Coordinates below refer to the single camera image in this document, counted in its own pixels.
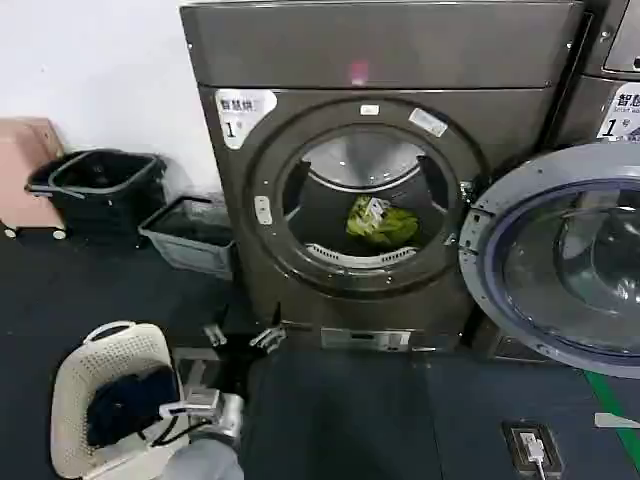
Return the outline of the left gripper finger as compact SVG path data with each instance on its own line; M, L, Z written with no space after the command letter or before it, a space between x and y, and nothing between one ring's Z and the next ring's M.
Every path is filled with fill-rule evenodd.
M202 327L202 330L214 349L227 344L228 340L223 331L229 313L229 306L224 305L213 317L213 321Z
M281 305L277 304L268 328L249 341L249 346L271 353L286 338L286 329L282 326Z

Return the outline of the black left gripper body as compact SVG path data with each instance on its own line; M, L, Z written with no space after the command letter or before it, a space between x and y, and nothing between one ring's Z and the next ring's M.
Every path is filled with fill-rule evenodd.
M248 383L254 354L248 349L218 351L219 360L211 387L228 394L248 396Z

